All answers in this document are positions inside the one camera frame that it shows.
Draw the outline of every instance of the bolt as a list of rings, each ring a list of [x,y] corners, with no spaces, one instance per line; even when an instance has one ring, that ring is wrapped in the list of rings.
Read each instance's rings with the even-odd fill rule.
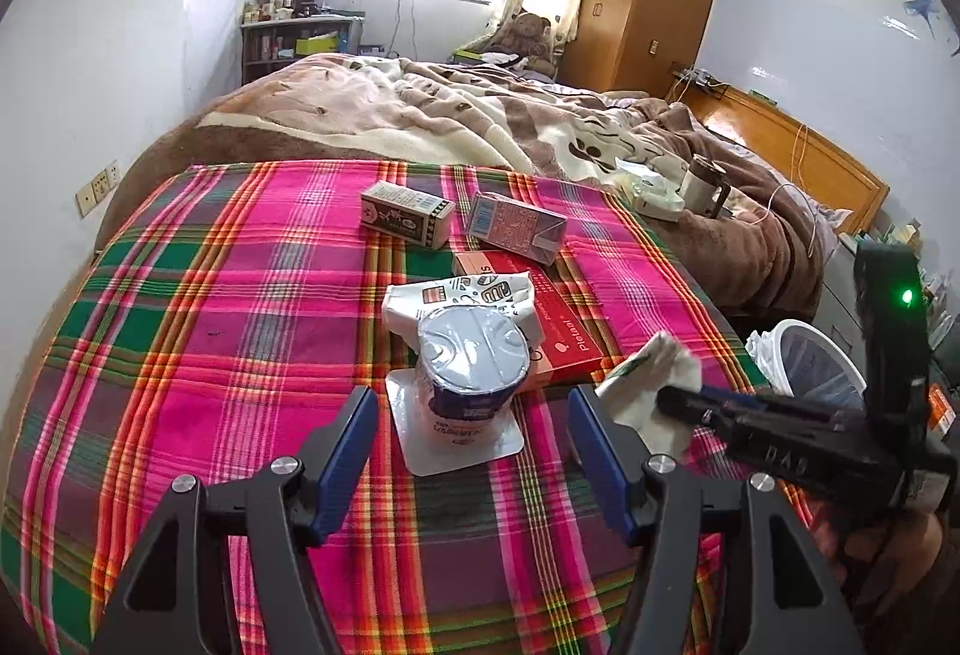
[[[181,473],[170,485],[174,492],[190,492],[197,486],[197,478],[192,473]]]
[[[277,457],[274,462],[270,463],[270,470],[277,476],[287,476],[289,473],[294,473],[297,466],[299,466],[299,461],[296,460],[296,457],[285,454],[283,457]]]
[[[657,473],[670,473],[677,468],[677,461],[668,454],[655,454],[647,461],[647,465]]]
[[[770,476],[769,473],[762,473],[762,471],[758,471],[750,477],[750,484],[755,490],[760,490],[760,492],[770,492],[776,487],[774,477]]]

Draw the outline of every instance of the yogurt cup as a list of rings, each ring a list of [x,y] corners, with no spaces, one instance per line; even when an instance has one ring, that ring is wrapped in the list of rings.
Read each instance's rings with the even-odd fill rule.
[[[455,305],[427,314],[416,335],[422,417],[454,444],[476,441],[530,370],[523,333],[495,308]]]

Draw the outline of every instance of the wall outlet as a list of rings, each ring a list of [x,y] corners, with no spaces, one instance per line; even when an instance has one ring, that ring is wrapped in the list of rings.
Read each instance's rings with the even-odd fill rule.
[[[96,198],[97,203],[102,201],[104,197],[107,197],[107,192],[110,191],[110,180],[107,178],[107,171],[102,170],[94,176],[93,181],[90,182],[90,187],[93,187],[93,197]]]
[[[117,160],[113,160],[112,163],[107,165],[107,181],[111,190],[115,190],[116,186],[120,184],[120,163]]]
[[[84,184],[77,192],[77,211],[80,211],[80,218],[87,216],[90,211],[97,208],[97,199],[93,195],[93,187],[90,184]]]

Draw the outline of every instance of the white drawer cabinet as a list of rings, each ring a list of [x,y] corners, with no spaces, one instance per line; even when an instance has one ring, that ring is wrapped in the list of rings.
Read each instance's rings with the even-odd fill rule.
[[[840,243],[824,267],[824,290],[813,326],[838,345],[863,374],[866,350],[856,314],[856,288],[853,285],[855,255],[856,241],[848,235],[841,235]]]

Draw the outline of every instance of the trash can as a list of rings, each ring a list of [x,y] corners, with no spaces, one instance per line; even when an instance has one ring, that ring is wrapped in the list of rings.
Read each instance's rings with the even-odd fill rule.
[[[752,333],[747,353],[774,390],[842,408],[863,408],[867,382],[838,345],[816,327],[786,319]]]

